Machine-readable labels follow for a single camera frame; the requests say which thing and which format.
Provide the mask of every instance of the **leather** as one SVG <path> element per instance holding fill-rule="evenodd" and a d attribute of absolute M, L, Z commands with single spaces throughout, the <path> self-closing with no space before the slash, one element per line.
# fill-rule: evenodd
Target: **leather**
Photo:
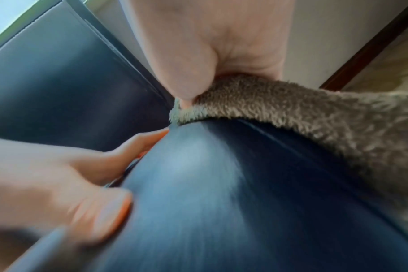
<path fill-rule="evenodd" d="M 408 234 L 379 198 L 342 160 L 269 124 L 171 129 L 122 187 L 135 204 L 116 236 L 85 249 L 52 234 L 17 271 L 408 272 Z"/>
<path fill-rule="evenodd" d="M 81 0 L 35 6 L 0 48 L 0 138 L 108 151 L 169 125 L 173 98 Z"/>

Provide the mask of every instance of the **brown fleece fabric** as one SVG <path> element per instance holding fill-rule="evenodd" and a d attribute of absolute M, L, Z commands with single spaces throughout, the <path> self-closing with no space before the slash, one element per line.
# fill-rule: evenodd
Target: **brown fleece fabric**
<path fill-rule="evenodd" d="M 315 90 L 255 76 L 218 79 L 172 123 L 245 118 L 292 129 L 342 156 L 408 222 L 408 94 Z"/>

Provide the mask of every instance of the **white wall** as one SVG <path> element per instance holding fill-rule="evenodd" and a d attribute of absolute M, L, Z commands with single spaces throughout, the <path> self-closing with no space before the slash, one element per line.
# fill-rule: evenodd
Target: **white wall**
<path fill-rule="evenodd" d="M 285 79 L 319 87 L 408 5 L 408 0 L 297 0 Z M 150 69 L 118 0 L 96 12 Z"/>

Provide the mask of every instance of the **hand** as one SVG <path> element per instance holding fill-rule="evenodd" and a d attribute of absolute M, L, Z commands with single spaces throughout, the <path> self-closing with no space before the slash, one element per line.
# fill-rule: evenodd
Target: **hand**
<path fill-rule="evenodd" d="M 185 104 L 215 76 L 279 80 L 294 0 L 122 0 L 149 64 Z"/>
<path fill-rule="evenodd" d="M 67 226 L 73 240 L 99 242 L 125 218 L 131 192 L 103 188 L 168 129 L 137 134 L 98 152 L 0 140 L 0 228 Z"/>

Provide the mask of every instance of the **sherpa lining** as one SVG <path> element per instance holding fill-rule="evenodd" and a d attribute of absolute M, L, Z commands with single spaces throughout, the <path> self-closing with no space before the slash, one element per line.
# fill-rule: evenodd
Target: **sherpa lining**
<path fill-rule="evenodd" d="M 191 108 L 176 99 L 177 125 L 244 118 L 292 129 L 342 156 L 379 193 L 408 207 L 408 94 L 316 90 L 255 76 L 221 78 Z"/>

